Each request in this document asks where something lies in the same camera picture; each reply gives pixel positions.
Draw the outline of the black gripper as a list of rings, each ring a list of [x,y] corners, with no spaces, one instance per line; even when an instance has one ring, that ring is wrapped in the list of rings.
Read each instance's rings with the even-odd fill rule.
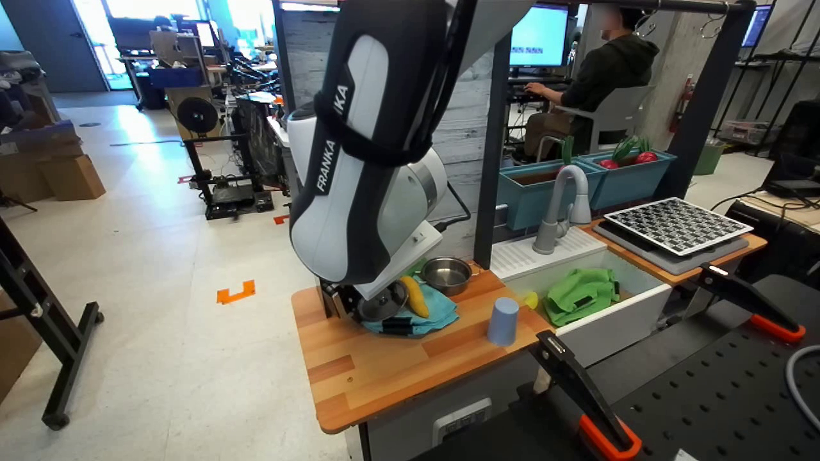
[[[319,282],[319,299],[327,317],[346,317],[356,323],[373,323],[381,309],[365,301],[351,283]],[[409,317],[381,321],[381,333],[387,335],[412,335]]]

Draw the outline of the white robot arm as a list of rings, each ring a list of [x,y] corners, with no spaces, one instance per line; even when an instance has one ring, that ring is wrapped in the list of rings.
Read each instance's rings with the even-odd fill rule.
[[[431,222],[449,189],[432,132],[455,79],[532,2],[341,0],[323,84],[289,117],[289,244],[362,327],[419,337],[458,321],[415,273],[444,241]]]

